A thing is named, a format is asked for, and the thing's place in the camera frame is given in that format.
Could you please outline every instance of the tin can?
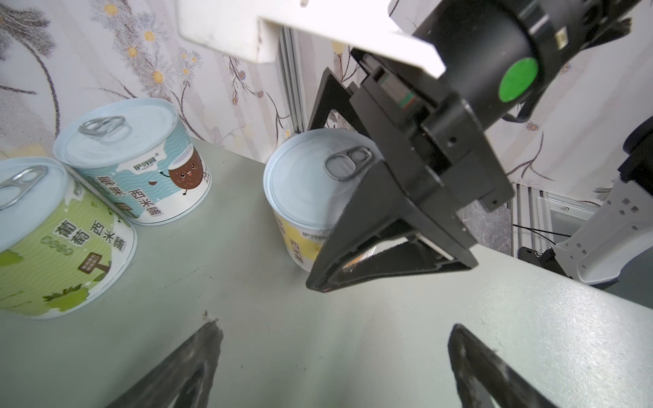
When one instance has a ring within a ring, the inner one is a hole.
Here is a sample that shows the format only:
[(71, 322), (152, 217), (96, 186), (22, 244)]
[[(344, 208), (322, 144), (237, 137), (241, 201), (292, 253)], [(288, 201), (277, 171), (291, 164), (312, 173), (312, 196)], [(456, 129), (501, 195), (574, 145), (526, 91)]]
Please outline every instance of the tin can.
[(183, 217), (212, 182), (177, 111), (163, 99), (89, 112), (61, 132), (54, 154), (139, 225)]
[(371, 139), (346, 129), (304, 132), (272, 154), (263, 189), (288, 254), (304, 270), (310, 272), (365, 172), (380, 158)]
[(0, 161), (0, 309), (70, 313), (127, 268), (136, 231), (46, 157)]

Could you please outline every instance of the table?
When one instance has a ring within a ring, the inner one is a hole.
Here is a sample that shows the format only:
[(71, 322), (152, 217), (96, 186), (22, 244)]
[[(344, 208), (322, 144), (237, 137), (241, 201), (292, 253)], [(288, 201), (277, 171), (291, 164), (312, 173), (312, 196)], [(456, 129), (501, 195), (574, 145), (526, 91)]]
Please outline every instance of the table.
[(199, 329), (224, 332), (210, 407), (460, 406), (454, 323), (562, 407), (653, 400), (653, 310), (475, 246), (469, 272), (305, 288), (262, 188), (264, 165), (196, 145), (210, 195), (137, 227), (105, 294), (48, 321), (0, 311), (3, 407), (104, 407)]

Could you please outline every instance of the pull tab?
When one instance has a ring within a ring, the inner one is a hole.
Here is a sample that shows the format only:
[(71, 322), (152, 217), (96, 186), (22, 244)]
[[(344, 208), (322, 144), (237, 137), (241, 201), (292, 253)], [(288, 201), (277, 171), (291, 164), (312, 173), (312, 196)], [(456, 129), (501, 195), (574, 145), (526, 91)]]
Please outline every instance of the pull tab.
[(124, 116), (108, 116), (107, 118), (87, 120), (82, 123), (77, 130), (80, 131), (80, 133), (89, 134), (91, 136), (104, 136), (123, 123), (125, 123)]
[[(349, 174), (335, 174), (334, 169), (329, 168), (329, 164), (339, 157), (345, 159), (347, 164), (353, 166), (353, 170)], [(365, 146), (356, 146), (355, 148), (339, 151), (327, 157), (323, 168), (333, 180), (347, 181), (360, 173), (373, 160), (374, 153), (370, 149)]]
[(48, 173), (48, 168), (43, 165), (28, 167), (14, 177), (0, 183), (0, 189), (5, 187), (17, 187), (20, 192), (13, 200), (0, 206), (0, 211), (9, 208), (18, 202), (36, 183)]

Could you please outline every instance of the blue can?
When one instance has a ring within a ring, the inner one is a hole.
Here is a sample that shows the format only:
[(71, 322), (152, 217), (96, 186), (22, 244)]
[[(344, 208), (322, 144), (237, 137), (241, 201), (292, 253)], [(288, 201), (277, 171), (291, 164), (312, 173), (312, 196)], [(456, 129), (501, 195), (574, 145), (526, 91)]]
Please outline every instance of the blue can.
[(183, 217), (212, 182), (177, 111), (163, 99), (128, 99), (87, 113), (61, 132), (54, 154), (139, 225)]

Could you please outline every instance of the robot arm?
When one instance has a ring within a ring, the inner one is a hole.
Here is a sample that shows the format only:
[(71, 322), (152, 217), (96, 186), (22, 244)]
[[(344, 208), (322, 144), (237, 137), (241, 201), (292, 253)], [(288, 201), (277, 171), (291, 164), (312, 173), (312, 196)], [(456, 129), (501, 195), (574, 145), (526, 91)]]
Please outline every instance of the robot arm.
[[(345, 19), (330, 20), (334, 2), (180, 0), (182, 35), (250, 61), (274, 57), (279, 24), (358, 47), (352, 56), (367, 74), (360, 89), (325, 71), (310, 128), (335, 109), (384, 160), (313, 265), (306, 284), (321, 292), (476, 266), (475, 240), (456, 211), (474, 200), (492, 211), (513, 195), (484, 130), (501, 118), (526, 121), (567, 61), (629, 32), (621, 18), (639, 0), (444, 0), (414, 37), (390, 24), (377, 1), (347, 0)], [(191, 27), (189, 16), (200, 14)], [(382, 243), (390, 248), (351, 263)]]

